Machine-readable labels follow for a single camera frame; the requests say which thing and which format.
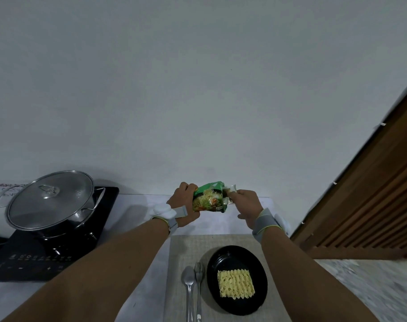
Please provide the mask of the person's right hand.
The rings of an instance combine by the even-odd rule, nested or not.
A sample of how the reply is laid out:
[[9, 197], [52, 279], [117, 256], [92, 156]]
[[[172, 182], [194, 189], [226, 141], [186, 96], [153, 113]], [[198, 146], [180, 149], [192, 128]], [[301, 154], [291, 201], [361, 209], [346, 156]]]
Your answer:
[[238, 210], [238, 219], [244, 220], [247, 226], [253, 230], [254, 222], [264, 209], [255, 191], [244, 190], [244, 203], [235, 204]]

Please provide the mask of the black round plate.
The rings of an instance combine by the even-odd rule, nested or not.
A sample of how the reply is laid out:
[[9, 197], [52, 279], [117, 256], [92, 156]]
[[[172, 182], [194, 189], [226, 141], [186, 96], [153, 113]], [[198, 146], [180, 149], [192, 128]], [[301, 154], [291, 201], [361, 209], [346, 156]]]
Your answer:
[[[221, 294], [222, 271], [243, 272], [249, 278], [254, 293], [251, 296]], [[260, 260], [249, 250], [224, 246], [211, 256], [207, 271], [207, 285], [214, 301], [229, 314], [246, 316], [255, 313], [264, 303], [268, 290], [266, 272]]]

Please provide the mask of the person's right forearm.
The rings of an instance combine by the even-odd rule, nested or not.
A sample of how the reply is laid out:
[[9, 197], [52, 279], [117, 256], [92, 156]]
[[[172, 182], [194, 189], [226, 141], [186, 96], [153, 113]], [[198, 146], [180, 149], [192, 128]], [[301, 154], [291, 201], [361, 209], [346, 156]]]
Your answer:
[[281, 228], [266, 228], [260, 244], [292, 322], [379, 322], [358, 297]]

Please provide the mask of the brown wooden slatted door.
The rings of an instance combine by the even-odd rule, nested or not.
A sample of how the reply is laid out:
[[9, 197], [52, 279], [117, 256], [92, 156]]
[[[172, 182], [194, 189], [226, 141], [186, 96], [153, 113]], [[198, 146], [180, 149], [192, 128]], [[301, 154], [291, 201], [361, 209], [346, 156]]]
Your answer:
[[407, 90], [291, 239], [315, 259], [407, 259]]

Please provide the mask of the yellow dry noodle block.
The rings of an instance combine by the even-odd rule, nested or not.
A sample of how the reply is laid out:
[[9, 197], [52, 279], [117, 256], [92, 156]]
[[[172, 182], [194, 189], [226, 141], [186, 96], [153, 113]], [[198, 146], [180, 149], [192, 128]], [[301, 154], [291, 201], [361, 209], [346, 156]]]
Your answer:
[[255, 294], [250, 272], [246, 269], [217, 271], [217, 282], [221, 298], [248, 299]]

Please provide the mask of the black induction cooker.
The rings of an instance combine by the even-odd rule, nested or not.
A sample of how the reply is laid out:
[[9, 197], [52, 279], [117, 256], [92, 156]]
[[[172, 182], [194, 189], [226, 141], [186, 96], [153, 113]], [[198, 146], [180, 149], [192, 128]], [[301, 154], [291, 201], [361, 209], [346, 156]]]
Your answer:
[[0, 282], [47, 282], [94, 250], [119, 194], [117, 187], [95, 189], [102, 195], [90, 216], [39, 231], [15, 231], [0, 249]]

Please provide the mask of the metal fork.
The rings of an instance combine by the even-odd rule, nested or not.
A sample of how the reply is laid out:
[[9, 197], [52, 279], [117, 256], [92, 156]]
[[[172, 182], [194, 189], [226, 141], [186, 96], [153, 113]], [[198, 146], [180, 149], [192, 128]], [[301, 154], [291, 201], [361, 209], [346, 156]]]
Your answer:
[[201, 284], [205, 275], [205, 267], [201, 261], [196, 262], [194, 267], [195, 279], [197, 283], [197, 308], [196, 322], [202, 322], [202, 300], [201, 300]]

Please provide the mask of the metal spoon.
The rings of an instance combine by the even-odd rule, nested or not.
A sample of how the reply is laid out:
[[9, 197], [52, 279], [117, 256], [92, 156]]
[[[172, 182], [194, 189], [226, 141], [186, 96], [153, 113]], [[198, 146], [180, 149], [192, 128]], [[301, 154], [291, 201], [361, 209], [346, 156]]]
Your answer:
[[186, 289], [186, 322], [194, 322], [193, 290], [196, 282], [194, 268], [186, 266], [181, 274], [181, 282]]

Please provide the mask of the green instant noodle packet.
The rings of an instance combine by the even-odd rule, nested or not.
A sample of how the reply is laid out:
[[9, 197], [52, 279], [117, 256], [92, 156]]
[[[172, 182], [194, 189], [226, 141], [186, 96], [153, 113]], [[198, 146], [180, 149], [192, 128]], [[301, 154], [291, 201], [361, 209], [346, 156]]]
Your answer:
[[225, 185], [221, 181], [207, 183], [195, 190], [192, 209], [195, 212], [225, 212], [228, 205], [233, 204], [228, 193], [236, 191], [235, 184]]

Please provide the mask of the white grey left wrist tracker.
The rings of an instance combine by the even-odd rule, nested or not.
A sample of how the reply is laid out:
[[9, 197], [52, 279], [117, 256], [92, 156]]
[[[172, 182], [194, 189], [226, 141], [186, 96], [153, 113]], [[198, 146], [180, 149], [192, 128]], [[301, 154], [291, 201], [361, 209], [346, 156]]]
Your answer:
[[150, 220], [158, 218], [167, 223], [169, 235], [175, 233], [178, 229], [177, 218], [184, 218], [188, 215], [186, 207], [172, 208], [169, 204], [157, 204], [153, 208], [153, 214]]

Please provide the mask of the person's left hand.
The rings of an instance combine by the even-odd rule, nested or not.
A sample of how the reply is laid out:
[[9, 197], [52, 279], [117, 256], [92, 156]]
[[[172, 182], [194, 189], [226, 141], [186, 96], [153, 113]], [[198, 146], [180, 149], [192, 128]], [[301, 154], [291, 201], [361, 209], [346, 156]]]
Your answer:
[[177, 218], [176, 221], [178, 223], [178, 227], [185, 227], [188, 224], [194, 222], [200, 217], [200, 212], [196, 212], [193, 210], [193, 194], [189, 194], [187, 192], [181, 192], [181, 184], [179, 187], [174, 191], [174, 194], [170, 197], [167, 201], [172, 208], [177, 208], [181, 206], [185, 206], [187, 209], [188, 215], [184, 218]]

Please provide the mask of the person's left forearm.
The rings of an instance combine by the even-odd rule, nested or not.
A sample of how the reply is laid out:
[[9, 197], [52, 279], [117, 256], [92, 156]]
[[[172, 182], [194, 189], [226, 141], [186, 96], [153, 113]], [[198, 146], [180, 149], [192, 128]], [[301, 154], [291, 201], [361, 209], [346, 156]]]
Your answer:
[[99, 246], [42, 286], [2, 322], [114, 322], [163, 243], [154, 218]]

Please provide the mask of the stainless steel pot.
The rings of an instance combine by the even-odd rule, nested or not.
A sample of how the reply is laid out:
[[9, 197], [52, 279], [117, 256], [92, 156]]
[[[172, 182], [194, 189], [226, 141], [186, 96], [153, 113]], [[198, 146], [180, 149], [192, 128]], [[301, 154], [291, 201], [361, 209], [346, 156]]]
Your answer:
[[27, 185], [16, 193], [4, 208], [10, 227], [40, 238], [57, 238], [85, 229], [102, 229], [110, 215], [118, 189]]

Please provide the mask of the beige woven placemat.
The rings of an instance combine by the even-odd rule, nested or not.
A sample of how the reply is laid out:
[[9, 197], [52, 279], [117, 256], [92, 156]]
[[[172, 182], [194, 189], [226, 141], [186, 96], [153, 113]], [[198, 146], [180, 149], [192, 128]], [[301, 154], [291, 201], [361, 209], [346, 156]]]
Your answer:
[[[211, 257], [225, 246], [239, 246], [252, 253], [261, 263], [267, 278], [265, 301], [253, 313], [245, 316], [231, 314], [223, 309], [208, 287]], [[201, 286], [202, 322], [291, 322], [271, 277], [260, 244], [247, 235], [174, 236], [170, 242], [168, 279], [164, 300], [163, 322], [186, 322], [186, 287], [181, 273], [187, 266], [201, 261], [205, 277]]]

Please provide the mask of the grey right wrist tracker band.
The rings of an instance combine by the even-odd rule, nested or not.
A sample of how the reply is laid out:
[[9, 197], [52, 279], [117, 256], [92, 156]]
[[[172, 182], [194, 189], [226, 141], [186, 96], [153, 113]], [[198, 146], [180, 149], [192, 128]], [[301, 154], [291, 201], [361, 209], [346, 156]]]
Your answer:
[[264, 231], [269, 227], [278, 227], [283, 230], [288, 237], [291, 235], [290, 224], [279, 214], [272, 214], [269, 208], [265, 208], [254, 222], [254, 228], [252, 230], [254, 239], [261, 243]]

